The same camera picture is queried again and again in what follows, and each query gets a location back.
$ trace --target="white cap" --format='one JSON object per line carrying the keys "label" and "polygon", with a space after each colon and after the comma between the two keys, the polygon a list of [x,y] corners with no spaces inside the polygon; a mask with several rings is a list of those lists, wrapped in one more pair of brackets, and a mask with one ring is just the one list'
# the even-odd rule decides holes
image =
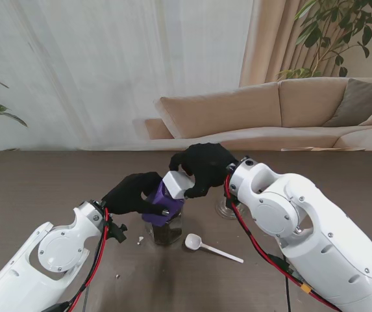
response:
{"label": "white cap", "polygon": [[184,192],[194,186],[194,182],[187,174],[179,171],[169,171],[162,178],[171,197],[175,200],[184,198]]}

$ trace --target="black glove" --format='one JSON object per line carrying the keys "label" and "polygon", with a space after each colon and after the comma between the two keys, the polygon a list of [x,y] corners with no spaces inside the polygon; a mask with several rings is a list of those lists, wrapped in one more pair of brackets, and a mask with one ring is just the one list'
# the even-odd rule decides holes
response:
{"label": "black glove", "polygon": [[170,170],[177,171],[179,165],[189,175],[194,175],[195,185],[184,192],[187,198],[206,196],[210,187],[223,184],[227,166],[238,161],[220,144],[196,144],[171,158]]}
{"label": "black glove", "polygon": [[146,196],[150,195],[158,187],[161,180],[162,178],[156,172],[128,175],[102,200],[106,202],[105,207],[108,207],[109,213],[115,215],[124,215],[133,211],[163,215],[163,210],[167,209],[165,206],[154,205],[141,197],[141,193]]}

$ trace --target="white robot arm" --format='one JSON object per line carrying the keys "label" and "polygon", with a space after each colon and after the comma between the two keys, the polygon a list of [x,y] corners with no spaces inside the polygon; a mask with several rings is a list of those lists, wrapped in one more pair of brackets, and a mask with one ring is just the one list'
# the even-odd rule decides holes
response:
{"label": "white robot arm", "polygon": [[[309,179],[245,159],[229,190],[315,292],[343,312],[372,312],[372,242]],[[313,227],[301,229],[307,215]]]}
{"label": "white robot arm", "polygon": [[[85,201],[73,211],[75,221],[68,226],[53,227],[46,222],[38,227],[0,271],[0,312],[41,312],[58,302],[89,255],[84,241],[100,236],[104,229],[104,216],[96,201]],[[124,225],[112,224],[111,229],[119,242],[125,239]],[[31,265],[30,254],[37,245],[41,265],[63,273],[60,279],[52,279]]]}

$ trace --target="dark brown table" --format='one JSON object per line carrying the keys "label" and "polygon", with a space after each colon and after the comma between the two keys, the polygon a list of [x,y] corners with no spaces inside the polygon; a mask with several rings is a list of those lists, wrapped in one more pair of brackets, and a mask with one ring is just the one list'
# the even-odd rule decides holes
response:
{"label": "dark brown table", "polygon": [[[372,152],[235,153],[251,155],[276,172],[295,172],[310,178],[372,239]],[[172,152],[35,152],[0,155],[0,269],[27,237],[46,221],[73,221],[72,208],[82,200],[100,199],[123,177],[155,170],[164,175]],[[268,311],[284,312],[284,278],[253,249],[237,221],[214,210],[222,189],[188,200],[184,233],[196,233],[207,244],[241,257],[244,264],[204,251],[190,252],[183,239],[170,247],[154,246],[138,214],[115,218],[128,226],[127,240],[109,240],[103,262],[92,283],[87,311]],[[279,254],[275,240],[246,218],[260,244]],[[140,246],[138,237],[144,236]],[[97,239],[86,246],[92,253]],[[85,278],[90,261],[65,293],[73,296]],[[294,311],[330,311],[290,286]],[[82,311],[82,301],[74,311]]]}

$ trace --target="curtain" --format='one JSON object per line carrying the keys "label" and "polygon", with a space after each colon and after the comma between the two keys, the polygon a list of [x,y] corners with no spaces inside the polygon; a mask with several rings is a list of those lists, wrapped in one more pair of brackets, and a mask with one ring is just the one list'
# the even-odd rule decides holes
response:
{"label": "curtain", "polygon": [[[254,1],[248,38],[243,57],[240,86],[276,81],[282,70],[310,67],[315,46],[295,45],[301,23],[312,15],[314,8],[303,18],[294,16],[306,0]],[[334,61],[323,62],[319,69],[324,75],[334,75]]]}
{"label": "curtain", "polygon": [[253,0],[0,1],[0,149],[148,146],[153,101],[237,88]]}

